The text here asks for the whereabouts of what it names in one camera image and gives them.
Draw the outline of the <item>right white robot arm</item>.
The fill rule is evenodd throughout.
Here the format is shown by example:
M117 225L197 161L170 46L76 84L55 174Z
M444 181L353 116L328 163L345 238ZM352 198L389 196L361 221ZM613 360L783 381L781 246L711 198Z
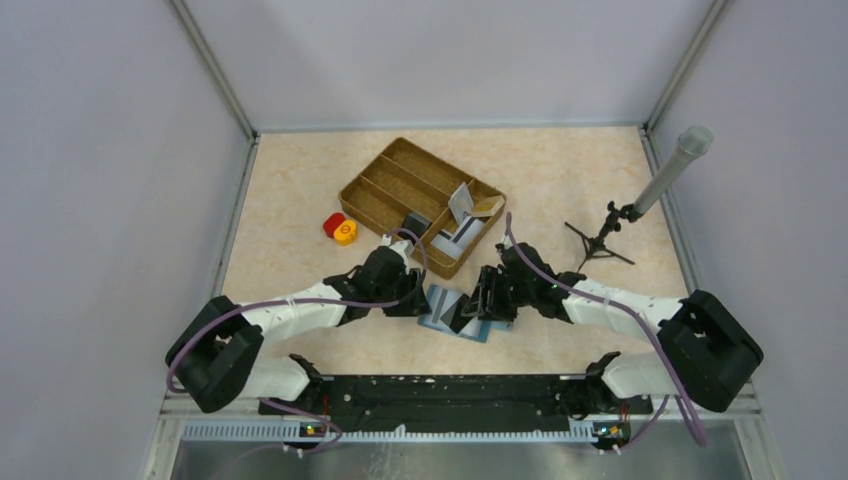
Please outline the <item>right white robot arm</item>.
M627 398L678 395L683 405L726 411L764 360L764 352L712 293L659 297L603 285L579 272L556 273L537 251L500 246L460 312L512 323L520 308L572 325L608 329L643 341L649 353L618 354L586 385L589 404L612 412Z

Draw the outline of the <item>grey striped card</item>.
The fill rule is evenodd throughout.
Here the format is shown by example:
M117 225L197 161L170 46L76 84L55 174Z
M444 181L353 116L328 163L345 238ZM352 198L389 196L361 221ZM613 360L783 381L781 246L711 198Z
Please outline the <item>grey striped card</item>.
M446 310L454 303L453 292L437 285L431 285L426 294L426 299L430 306L430 313L422 316L419 324L438 331L448 331L448 325L441 318Z

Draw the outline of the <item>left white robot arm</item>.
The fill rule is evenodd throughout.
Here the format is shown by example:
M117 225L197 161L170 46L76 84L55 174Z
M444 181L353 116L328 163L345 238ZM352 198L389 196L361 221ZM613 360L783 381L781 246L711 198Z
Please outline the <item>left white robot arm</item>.
M166 384L204 413L240 398L284 401L297 413L319 404L316 374L293 357L265 364L269 347L313 330L341 327L380 310L387 317L429 312L426 271L413 268L409 240L385 239L363 264L294 294L238 304L226 295L207 301L168 350Z

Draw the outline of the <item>blue card holder wallet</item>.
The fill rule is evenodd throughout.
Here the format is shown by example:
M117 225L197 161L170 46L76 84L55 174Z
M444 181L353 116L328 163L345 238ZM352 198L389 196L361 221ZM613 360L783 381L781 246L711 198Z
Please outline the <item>blue card holder wallet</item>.
M425 298L431 312L418 318L417 324L421 327L477 343L486 343L493 331L513 331L513 324L506 321L465 316L462 311L469 296L458 290L433 284Z

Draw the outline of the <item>dark grey card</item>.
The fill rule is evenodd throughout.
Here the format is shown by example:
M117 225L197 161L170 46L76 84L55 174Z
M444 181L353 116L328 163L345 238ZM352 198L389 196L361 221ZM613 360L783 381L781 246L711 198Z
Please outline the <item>dark grey card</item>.
M454 334L460 334L478 316L476 311L469 308L471 303L467 294L460 297L441 315L440 321Z

